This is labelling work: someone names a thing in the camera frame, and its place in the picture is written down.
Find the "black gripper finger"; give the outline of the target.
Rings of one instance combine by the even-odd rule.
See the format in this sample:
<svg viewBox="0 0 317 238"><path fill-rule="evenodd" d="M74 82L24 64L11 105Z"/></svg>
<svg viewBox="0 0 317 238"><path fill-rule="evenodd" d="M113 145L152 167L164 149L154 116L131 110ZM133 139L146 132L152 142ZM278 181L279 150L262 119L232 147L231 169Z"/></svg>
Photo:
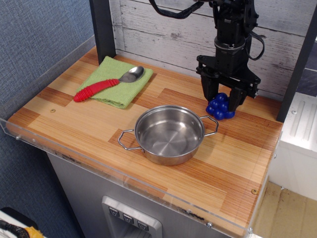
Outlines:
<svg viewBox="0 0 317 238"><path fill-rule="evenodd" d="M219 75L201 75L201 84L203 88L204 97L207 101L211 101L217 94L219 89Z"/></svg>
<svg viewBox="0 0 317 238"><path fill-rule="evenodd" d="M247 91L240 88L233 88L229 96L229 106L228 110L230 112L235 112L236 109L242 105L247 97Z"/></svg>

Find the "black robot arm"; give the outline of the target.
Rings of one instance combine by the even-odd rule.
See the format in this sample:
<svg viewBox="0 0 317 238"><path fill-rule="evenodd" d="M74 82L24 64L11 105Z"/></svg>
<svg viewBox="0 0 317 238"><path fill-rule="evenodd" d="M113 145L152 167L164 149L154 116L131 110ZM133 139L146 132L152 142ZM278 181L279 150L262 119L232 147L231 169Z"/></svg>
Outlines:
<svg viewBox="0 0 317 238"><path fill-rule="evenodd" d="M208 101L216 97L219 85L231 88L228 110L234 112L246 97L258 95L261 80L250 71L248 61L259 60L263 55L250 55L252 39L264 42L253 32L259 16L252 0L212 0L210 6L217 29L215 56L197 56L197 73Z"/></svg>

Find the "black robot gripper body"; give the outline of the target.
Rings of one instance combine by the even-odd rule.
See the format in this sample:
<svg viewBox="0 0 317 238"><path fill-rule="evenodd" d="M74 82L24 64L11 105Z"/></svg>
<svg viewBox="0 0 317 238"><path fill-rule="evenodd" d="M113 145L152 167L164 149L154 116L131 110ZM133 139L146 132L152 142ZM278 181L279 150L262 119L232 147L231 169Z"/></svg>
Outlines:
<svg viewBox="0 0 317 238"><path fill-rule="evenodd" d="M216 49L215 56L197 56L199 75L218 74L219 85L228 88L240 88L247 91L247 96L255 98L258 95L260 78L248 68L249 57L246 48L237 51Z"/></svg>

